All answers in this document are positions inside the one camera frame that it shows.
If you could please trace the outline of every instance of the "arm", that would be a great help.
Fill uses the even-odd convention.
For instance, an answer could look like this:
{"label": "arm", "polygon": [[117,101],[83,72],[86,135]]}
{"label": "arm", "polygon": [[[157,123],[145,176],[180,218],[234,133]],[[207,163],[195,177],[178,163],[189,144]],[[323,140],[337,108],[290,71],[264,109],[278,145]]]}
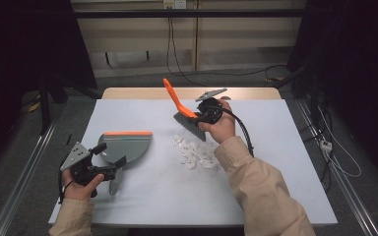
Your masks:
{"label": "arm", "polygon": [[[63,171],[63,182],[73,181],[70,170]],[[50,235],[92,235],[91,225],[95,204],[90,202],[92,191],[103,181],[99,174],[87,185],[82,186],[72,182],[65,187],[65,199],[57,215],[56,222],[51,227]]]}
{"label": "arm", "polygon": [[[226,101],[223,108],[230,110]],[[253,158],[235,136],[235,121],[224,113],[214,124],[199,123],[220,146],[215,154],[244,210],[246,235],[315,235],[302,205],[290,197],[281,172]]]}

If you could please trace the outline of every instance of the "beige jacket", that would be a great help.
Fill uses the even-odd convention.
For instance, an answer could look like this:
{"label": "beige jacket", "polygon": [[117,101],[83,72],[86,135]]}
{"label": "beige jacket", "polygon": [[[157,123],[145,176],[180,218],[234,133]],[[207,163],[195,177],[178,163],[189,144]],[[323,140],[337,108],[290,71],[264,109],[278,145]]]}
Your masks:
{"label": "beige jacket", "polygon": [[[215,154],[244,209],[245,235],[315,235],[302,205],[289,196],[281,172],[253,158],[239,137],[223,142]],[[93,209],[90,202],[64,200],[50,235],[92,235]]]}

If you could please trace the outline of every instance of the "human hand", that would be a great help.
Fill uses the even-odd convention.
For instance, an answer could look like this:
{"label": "human hand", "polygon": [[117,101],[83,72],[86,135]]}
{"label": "human hand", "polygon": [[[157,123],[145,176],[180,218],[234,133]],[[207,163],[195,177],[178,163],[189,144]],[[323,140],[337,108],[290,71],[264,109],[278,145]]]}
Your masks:
{"label": "human hand", "polygon": [[70,169],[64,170],[62,175],[65,184],[64,198],[81,201],[88,201],[91,198],[92,191],[96,189],[104,178],[103,174],[98,174],[87,186],[83,186],[73,180]]}
{"label": "human hand", "polygon": [[[228,102],[222,99],[218,99],[218,102],[222,105],[222,108],[231,111]],[[235,118],[226,112],[222,113],[222,117],[217,123],[208,124],[199,122],[198,126],[201,130],[209,132],[213,139],[219,144],[235,136]]]}

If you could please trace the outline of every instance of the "beige sleeve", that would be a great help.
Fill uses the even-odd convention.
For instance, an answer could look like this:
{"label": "beige sleeve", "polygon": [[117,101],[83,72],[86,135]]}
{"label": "beige sleeve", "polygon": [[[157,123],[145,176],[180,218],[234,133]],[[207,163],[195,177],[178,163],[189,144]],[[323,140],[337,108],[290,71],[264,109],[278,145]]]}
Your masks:
{"label": "beige sleeve", "polygon": [[91,225],[95,204],[87,201],[65,199],[51,227],[50,235],[92,235]]}
{"label": "beige sleeve", "polygon": [[244,210],[245,235],[315,235],[303,206],[290,197],[281,172],[253,158],[239,137],[223,142],[215,154]]}

